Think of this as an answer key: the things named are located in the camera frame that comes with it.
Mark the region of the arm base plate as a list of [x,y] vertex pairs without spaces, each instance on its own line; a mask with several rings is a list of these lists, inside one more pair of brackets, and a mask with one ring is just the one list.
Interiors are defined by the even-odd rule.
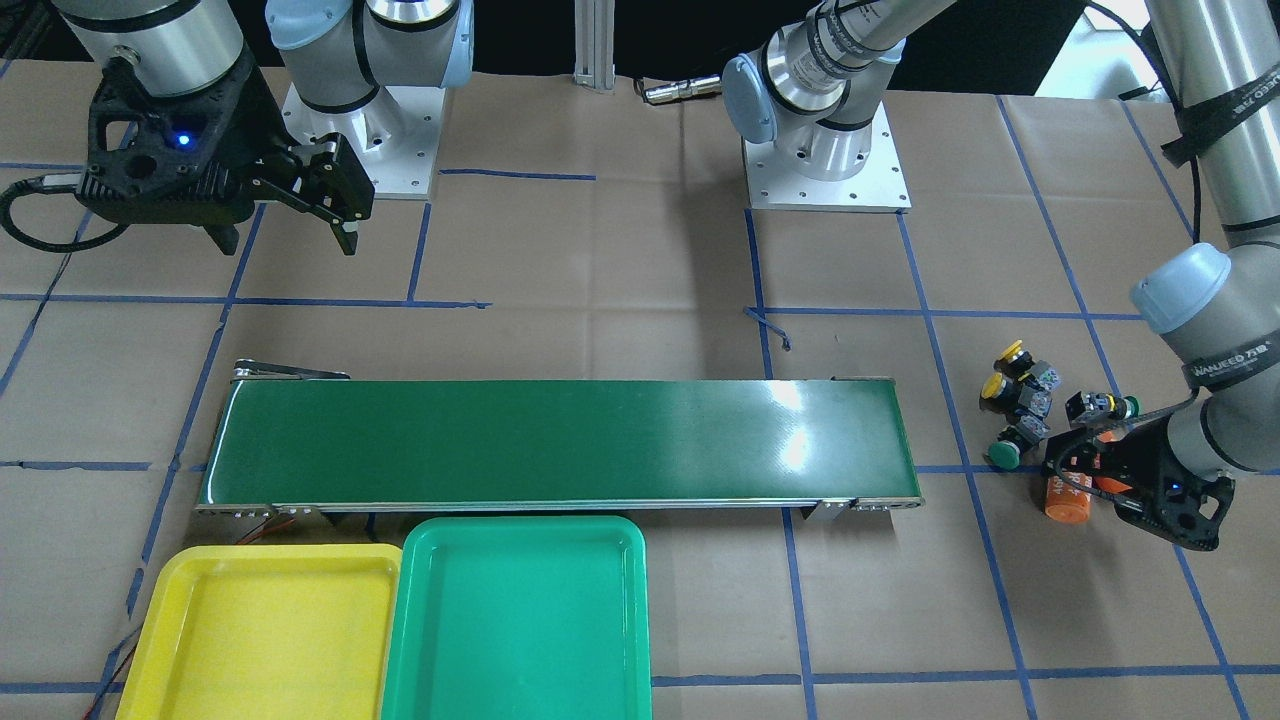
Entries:
[[428,201],[449,95],[445,88],[392,86],[358,110],[324,114],[306,106],[292,85],[283,117],[298,140],[342,132],[352,142],[376,199]]
[[809,126],[772,143],[742,141],[749,206],[781,211],[905,213],[913,208],[884,105],[869,126]]

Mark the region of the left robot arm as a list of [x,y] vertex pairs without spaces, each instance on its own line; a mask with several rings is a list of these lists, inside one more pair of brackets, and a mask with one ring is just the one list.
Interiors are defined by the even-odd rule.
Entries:
[[[742,141],[792,150],[792,168],[836,186],[867,150],[890,63],[945,1],[823,1],[759,49],[726,61],[719,82]],[[1092,488],[1124,521],[1187,550],[1219,547],[1239,477],[1277,468],[1277,4],[1149,1],[1139,42],[1172,106],[1161,154],[1189,167],[1188,249],[1132,288],[1148,328],[1181,360],[1189,395],[1130,418],[1126,434],[1053,437],[1044,471]]]

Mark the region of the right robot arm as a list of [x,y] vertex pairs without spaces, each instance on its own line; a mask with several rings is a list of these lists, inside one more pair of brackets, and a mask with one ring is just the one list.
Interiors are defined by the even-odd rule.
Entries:
[[376,197],[429,191],[448,88],[474,65],[470,1],[269,1],[280,105],[225,1],[59,1],[100,65],[84,167],[12,184],[3,227],[46,252],[192,225],[225,255],[259,202],[316,217],[351,256]]

